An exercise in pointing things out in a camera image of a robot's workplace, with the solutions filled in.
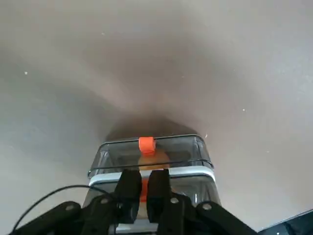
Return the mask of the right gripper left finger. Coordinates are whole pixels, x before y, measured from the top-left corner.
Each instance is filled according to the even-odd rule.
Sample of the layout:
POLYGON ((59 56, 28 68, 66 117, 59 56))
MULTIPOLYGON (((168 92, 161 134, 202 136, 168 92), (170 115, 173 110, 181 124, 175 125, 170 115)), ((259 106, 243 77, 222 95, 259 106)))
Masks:
POLYGON ((13 235, 114 235, 119 224, 133 224, 136 220, 142 177, 137 170, 125 169, 112 193, 95 186, 100 192, 87 206, 74 201, 63 202, 23 226, 19 224, 38 204, 50 196, 71 188, 88 188, 71 185, 52 191, 27 209, 13 226, 13 235))

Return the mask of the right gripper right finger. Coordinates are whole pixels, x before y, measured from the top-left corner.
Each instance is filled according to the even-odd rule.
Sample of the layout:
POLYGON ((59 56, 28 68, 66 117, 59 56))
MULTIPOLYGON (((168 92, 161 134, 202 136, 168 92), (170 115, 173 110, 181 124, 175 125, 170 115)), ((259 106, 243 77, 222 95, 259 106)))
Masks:
POLYGON ((193 206, 188 196, 171 189, 169 170, 151 172, 147 215, 157 235, 256 235, 255 230, 213 201, 193 206))

